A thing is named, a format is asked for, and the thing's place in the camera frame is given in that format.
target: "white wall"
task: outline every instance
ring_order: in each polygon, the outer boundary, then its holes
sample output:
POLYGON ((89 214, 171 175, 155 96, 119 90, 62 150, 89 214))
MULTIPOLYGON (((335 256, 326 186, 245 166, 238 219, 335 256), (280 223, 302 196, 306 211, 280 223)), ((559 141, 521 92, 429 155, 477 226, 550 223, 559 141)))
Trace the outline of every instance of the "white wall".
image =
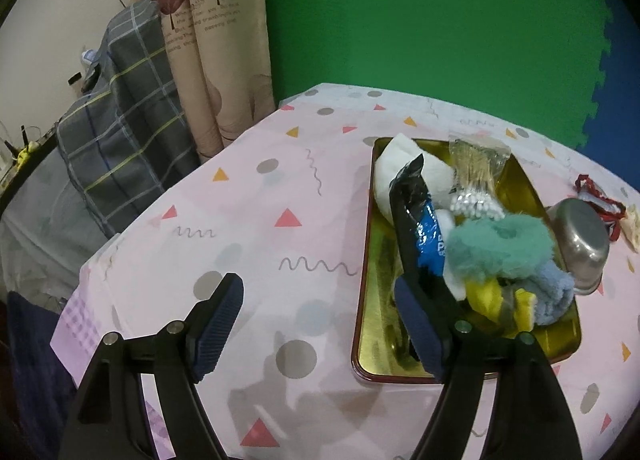
POLYGON ((82 48, 98 48, 120 10, 119 0, 18 0, 14 5, 0 27, 0 120, 15 143, 21 142, 21 124, 44 133, 71 106, 75 95, 67 81, 82 71, 82 48))

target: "gold tray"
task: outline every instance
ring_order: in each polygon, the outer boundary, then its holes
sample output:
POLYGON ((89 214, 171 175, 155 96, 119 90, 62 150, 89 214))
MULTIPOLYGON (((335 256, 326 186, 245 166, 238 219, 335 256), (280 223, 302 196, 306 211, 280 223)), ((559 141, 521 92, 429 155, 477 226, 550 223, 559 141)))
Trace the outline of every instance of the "gold tray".
MULTIPOLYGON (((380 214, 373 196, 373 164, 390 141, 390 137, 379 138, 373 147, 367 237, 351 364, 359 376, 371 382, 432 384, 436 382, 433 376, 409 354, 408 335, 392 296, 394 281, 402 271, 396 233, 380 214)), ((416 143, 450 164, 448 142, 416 140, 416 143)), ((536 190, 513 155, 505 164, 495 190, 507 211, 542 218, 549 225, 536 190)), ((566 270, 557 243, 555 256, 558 266, 566 270)), ((485 333, 508 336, 497 324, 471 310, 468 302, 463 301, 462 306, 468 321, 485 333)), ((560 320, 550 326, 535 327, 532 333, 552 364, 572 355, 582 339, 575 300, 560 320)))

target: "table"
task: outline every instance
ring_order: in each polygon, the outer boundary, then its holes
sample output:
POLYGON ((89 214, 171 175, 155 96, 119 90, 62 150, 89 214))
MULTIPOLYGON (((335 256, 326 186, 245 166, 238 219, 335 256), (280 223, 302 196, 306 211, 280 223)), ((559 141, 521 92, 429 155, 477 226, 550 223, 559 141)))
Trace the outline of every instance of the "table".
MULTIPOLYGON (((353 373, 371 147, 398 132, 509 144, 545 205, 588 173, 610 196, 640 195, 591 160, 504 120, 443 101, 319 85, 170 189, 82 268, 52 347, 76 382, 100 336, 156 333, 206 299, 226 272, 245 301, 216 370, 198 386, 230 456, 408 460, 440 386, 367 384, 353 373)), ((602 286, 577 299, 582 344, 555 366, 585 459, 608 449, 640 398, 640 259, 621 238, 602 286)), ((171 445, 150 379, 154 439, 171 445)), ((465 459, 479 457, 495 381, 484 384, 465 459)))

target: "green fuzzy scrunchie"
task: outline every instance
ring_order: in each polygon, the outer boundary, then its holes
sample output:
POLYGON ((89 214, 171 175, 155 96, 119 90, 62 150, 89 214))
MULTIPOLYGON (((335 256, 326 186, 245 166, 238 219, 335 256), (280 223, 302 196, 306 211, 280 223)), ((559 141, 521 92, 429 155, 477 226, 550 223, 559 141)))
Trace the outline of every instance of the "green fuzzy scrunchie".
POLYGON ((454 275, 484 283, 489 278, 528 278, 553 257, 554 243, 540 218, 506 215, 502 220, 466 220, 447 239, 454 275))

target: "curtain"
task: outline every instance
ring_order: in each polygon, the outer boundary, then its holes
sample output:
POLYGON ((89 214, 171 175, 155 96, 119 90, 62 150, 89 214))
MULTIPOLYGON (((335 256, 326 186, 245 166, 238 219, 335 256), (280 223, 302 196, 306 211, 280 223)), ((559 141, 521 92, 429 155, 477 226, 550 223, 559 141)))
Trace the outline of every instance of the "curtain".
POLYGON ((202 161, 274 111, 264 0, 158 0, 180 102, 202 161))

